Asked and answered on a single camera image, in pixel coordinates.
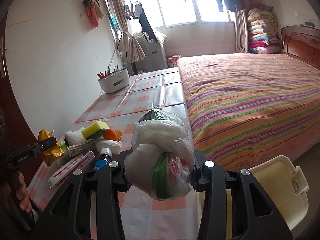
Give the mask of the person's left hand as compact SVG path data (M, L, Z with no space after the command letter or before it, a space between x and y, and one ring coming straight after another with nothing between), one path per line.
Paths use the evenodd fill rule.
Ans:
M22 211L29 213L32 210L31 202L27 193L24 176L20 171L13 174L12 183L16 191L15 196Z

